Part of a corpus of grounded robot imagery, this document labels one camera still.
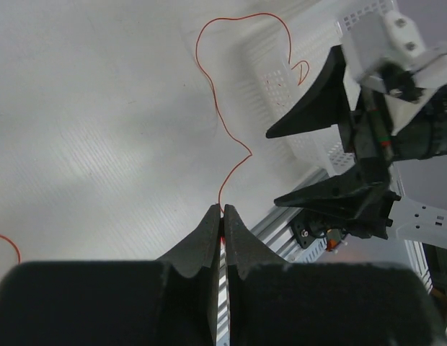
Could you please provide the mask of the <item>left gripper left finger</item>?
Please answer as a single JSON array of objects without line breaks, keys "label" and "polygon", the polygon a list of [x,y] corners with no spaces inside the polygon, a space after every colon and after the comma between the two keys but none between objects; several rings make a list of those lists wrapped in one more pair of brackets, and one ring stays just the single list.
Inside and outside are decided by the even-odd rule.
[{"label": "left gripper left finger", "polygon": [[157,261],[171,264],[184,278],[193,278],[201,269],[211,268],[220,244],[220,221],[220,206],[212,205],[198,226]]}]

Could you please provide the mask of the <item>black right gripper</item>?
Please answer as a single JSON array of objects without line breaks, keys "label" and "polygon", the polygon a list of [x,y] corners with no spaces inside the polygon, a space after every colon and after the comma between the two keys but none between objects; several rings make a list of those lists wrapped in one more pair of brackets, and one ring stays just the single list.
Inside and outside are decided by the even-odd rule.
[{"label": "black right gripper", "polygon": [[[266,132],[282,138],[338,125],[350,115],[345,91],[346,62],[339,45],[329,50],[318,77],[305,95]],[[347,148],[355,163],[341,175],[274,199],[278,207],[304,208],[343,219],[344,232],[360,238],[386,239],[393,223],[390,210],[401,198],[389,189],[389,167],[396,161],[447,156],[447,86],[418,110],[410,123],[393,134],[384,96],[365,91],[352,114]]]}]

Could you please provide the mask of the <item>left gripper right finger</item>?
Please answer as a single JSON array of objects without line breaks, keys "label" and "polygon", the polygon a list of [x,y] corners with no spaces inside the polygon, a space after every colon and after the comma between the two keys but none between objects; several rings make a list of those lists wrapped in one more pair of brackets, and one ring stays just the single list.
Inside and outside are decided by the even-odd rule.
[{"label": "left gripper right finger", "polygon": [[223,234],[229,280],[267,280],[291,269],[246,227],[233,205],[224,208]]}]

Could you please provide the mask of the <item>red orange wire ball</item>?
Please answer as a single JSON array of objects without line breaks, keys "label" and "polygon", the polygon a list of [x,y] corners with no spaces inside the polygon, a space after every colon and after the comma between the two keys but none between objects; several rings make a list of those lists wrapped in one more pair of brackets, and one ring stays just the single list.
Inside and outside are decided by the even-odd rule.
[{"label": "red orange wire ball", "polygon": [[10,237],[0,234],[0,279],[6,269],[22,263],[22,253],[17,243]]}]

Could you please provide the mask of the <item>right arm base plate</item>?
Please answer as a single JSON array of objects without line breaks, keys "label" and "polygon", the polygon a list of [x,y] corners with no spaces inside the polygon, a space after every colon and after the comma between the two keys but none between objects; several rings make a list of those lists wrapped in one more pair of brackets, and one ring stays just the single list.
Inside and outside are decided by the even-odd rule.
[{"label": "right arm base plate", "polygon": [[336,252],[341,244],[347,244],[343,229],[326,224],[322,215],[310,210],[299,212],[289,221],[288,226],[302,249],[310,247],[315,240],[324,242],[326,252]]}]

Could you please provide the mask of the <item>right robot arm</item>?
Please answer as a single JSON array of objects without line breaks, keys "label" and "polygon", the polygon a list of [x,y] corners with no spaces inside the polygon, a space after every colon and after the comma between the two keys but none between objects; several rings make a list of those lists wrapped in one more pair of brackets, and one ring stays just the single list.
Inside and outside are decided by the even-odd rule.
[{"label": "right robot arm", "polygon": [[447,248],[447,211],[417,203],[390,188],[398,161],[447,156],[447,82],[427,92],[395,63],[378,68],[380,92],[361,87],[351,107],[345,91],[346,60],[332,47],[305,95],[266,133],[281,138],[337,126],[353,165],[344,173],[275,199],[299,208],[313,237],[338,230],[360,238],[390,236]]}]

